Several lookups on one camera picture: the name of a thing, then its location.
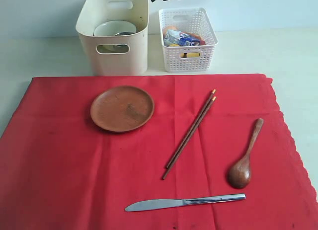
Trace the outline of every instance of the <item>chopsticks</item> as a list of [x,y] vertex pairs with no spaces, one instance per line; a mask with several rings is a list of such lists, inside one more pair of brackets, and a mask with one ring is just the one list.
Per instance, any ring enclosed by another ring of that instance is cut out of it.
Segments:
[[185,147],[185,145],[188,143],[188,141],[190,140],[190,138],[192,137],[193,133],[195,132],[195,130],[197,129],[197,127],[200,125],[202,119],[204,118],[205,114],[209,111],[210,107],[212,106],[212,103],[214,102],[214,100],[216,99],[216,97],[214,95],[215,93],[215,89],[211,92],[211,94],[209,95],[208,99],[206,100],[205,104],[203,105],[203,107],[201,108],[200,112],[198,113],[198,115],[196,116],[196,118],[194,119],[192,125],[190,126],[188,132],[186,133],[186,135],[184,136],[182,142],[180,143],[180,145],[178,146],[177,150],[175,151],[175,153],[173,154],[173,156],[171,157],[171,159],[169,160],[168,164],[166,165],[166,171],[162,177],[162,179],[165,179],[167,177],[167,175],[169,174],[170,170],[172,169],[174,163],[177,161],[178,157],[180,156],[183,148]]

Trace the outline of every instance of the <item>white storage bin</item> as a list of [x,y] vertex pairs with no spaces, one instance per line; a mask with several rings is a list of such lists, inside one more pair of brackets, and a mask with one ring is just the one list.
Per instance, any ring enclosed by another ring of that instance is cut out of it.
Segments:
[[[125,36],[94,36],[100,24],[124,20],[134,24],[137,33]],[[147,70],[148,0],[86,0],[76,31],[88,56],[93,72],[100,76],[141,75]],[[124,44],[126,53],[100,53],[100,45]]]
[[[206,71],[211,63],[217,37],[212,29],[208,16],[203,8],[176,8],[159,11],[161,43],[164,57],[164,67],[168,72]],[[185,33],[201,36],[206,45],[167,47],[163,44],[162,29],[176,26]],[[199,53],[196,58],[181,58],[185,53]]]

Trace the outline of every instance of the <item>white table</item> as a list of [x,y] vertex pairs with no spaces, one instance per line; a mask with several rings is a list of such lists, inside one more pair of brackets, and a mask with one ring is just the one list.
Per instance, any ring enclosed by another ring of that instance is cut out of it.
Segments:
[[[274,78],[277,102],[317,190],[318,28],[219,32],[217,36],[219,44],[205,74],[263,73]],[[145,75],[173,74],[164,70],[159,35],[149,36],[148,66]],[[77,37],[0,40],[0,70],[0,135],[32,77],[92,75]]]

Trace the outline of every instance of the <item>butter knife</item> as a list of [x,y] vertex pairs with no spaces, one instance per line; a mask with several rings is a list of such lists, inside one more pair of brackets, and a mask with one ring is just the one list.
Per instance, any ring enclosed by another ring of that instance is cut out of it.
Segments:
[[230,195],[221,195],[214,197],[206,197],[199,199],[152,199],[141,202],[136,202],[132,205],[129,205],[125,208],[126,212],[135,212],[135,211],[146,211],[154,209],[165,209],[173,208],[187,205],[195,204],[210,204],[210,203],[220,203],[220,202],[229,202],[246,199],[245,194],[230,194]]

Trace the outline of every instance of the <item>spoon handle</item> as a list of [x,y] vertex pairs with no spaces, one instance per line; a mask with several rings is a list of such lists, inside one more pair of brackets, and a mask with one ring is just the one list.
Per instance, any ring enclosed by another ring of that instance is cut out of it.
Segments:
[[250,141],[249,141],[249,145],[248,145],[248,149],[247,149],[247,152],[246,152],[246,155],[249,155],[253,146],[254,146],[254,143],[256,141],[256,138],[260,132],[260,129],[262,128],[263,126],[263,123],[264,123],[264,119],[262,118],[258,118],[257,121],[256,121],[256,124],[255,124],[255,127],[254,127],[254,131],[253,131],[253,134],[252,134],[252,137],[250,138]]

